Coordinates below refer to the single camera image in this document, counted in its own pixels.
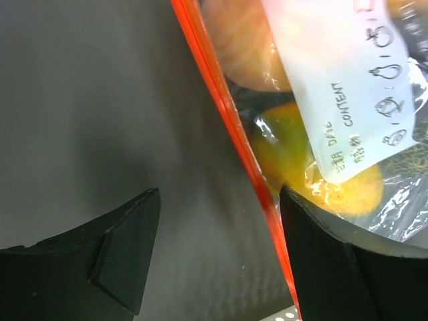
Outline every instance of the white label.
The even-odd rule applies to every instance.
[[[324,179],[416,144],[409,54],[385,1],[261,2]]]

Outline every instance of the plastic bag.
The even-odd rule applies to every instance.
[[[289,286],[268,191],[396,241],[427,225],[428,0],[172,2]]]

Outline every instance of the gray background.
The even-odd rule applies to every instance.
[[[136,320],[291,305],[263,214],[168,0],[0,1],[0,246],[159,187]]]

